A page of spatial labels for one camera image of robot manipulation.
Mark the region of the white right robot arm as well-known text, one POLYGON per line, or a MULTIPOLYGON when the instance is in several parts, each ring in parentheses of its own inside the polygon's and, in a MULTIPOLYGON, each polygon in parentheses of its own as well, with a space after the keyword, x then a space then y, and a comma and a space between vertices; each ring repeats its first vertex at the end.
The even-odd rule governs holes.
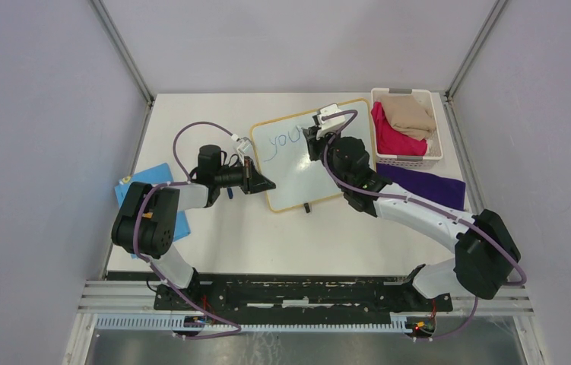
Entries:
POLYGON ((479 214, 452 209, 409 193, 379 175, 359 138, 330 132, 317 137, 318 127, 303 130, 312 161, 320 161, 356 211, 403 224, 437 241, 454 256, 434 265, 420 265, 402 289, 402 301, 421 310, 441 294, 465 291, 492 300, 511 285, 521 254, 502 218, 485 209, 479 214))

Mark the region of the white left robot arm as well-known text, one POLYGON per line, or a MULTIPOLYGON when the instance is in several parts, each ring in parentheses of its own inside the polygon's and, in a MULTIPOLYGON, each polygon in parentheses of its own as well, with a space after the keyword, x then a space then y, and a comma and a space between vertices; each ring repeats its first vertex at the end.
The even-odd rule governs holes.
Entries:
POLYGON ((246 195, 276 188, 251 157, 228 166, 214 144, 200 147, 191 182, 134 182, 128 188, 111 230, 112 242, 158 270, 157 276, 174 287, 172 298, 182 309, 201 302, 198 272, 173 245, 179 212, 210 208, 222 189, 238 187, 246 195))

